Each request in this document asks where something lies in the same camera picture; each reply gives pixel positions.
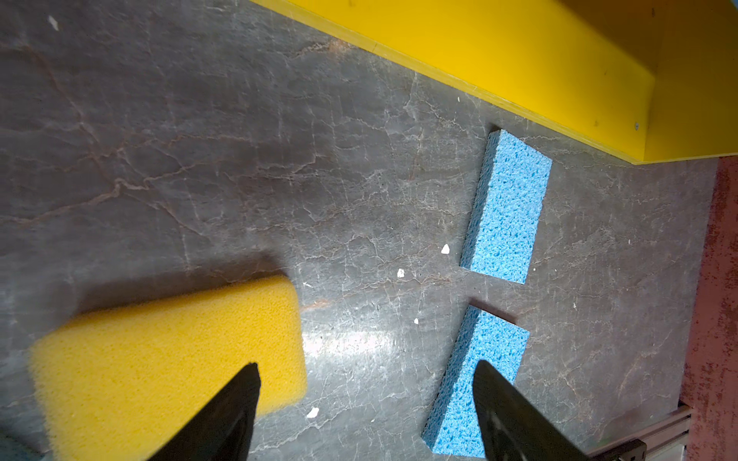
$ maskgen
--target white paint chip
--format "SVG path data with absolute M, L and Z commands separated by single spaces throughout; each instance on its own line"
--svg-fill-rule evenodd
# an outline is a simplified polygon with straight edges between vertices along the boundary
M 49 15 L 49 24 L 51 24 L 51 27 L 53 27 L 55 31 L 59 32 L 59 23 L 52 15 Z

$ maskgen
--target sponge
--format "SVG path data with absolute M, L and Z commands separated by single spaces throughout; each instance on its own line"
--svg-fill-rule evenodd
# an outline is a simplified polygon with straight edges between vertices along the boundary
M 461 267 L 525 283 L 551 159 L 504 130 L 489 135 Z
M 86 314 L 36 342 L 30 369 L 55 460 L 134 461 L 252 362 L 257 416 L 305 395 L 297 293 L 286 277 Z
M 474 306 L 466 309 L 422 435 L 433 453 L 484 458 L 472 394 L 474 371 L 479 360 L 487 360 L 513 384 L 530 335 L 521 327 Z

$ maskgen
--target yellow sponge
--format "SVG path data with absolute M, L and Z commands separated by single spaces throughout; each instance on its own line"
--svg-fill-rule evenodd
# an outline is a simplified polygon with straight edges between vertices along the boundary
M 261 376 L 257 415 L 305 395 L 286 277 L 83 315 L 33 345 L 30 369 L 57 461 L 133 461 L 251 362 Z

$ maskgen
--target red surface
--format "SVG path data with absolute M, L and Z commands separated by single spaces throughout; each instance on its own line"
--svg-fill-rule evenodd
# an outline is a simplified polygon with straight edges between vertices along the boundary
M 688 461 L 738 460 L 738 157 L 720 159 L 681 400 Z

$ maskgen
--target rectangular blue sponge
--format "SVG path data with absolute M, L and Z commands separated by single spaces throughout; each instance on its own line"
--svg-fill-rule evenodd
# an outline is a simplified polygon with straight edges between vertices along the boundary
M 423 431 L 436 454 L 484 458 L 482 434 L 474 406 L 472 381 L 479 360 L 487 360 L 510 383 L 515 382 L 531 334 L 490 313 L 469 306 Z
M 489 135 L 461 267 L 525 283 L 551 159 L 507 131 Z

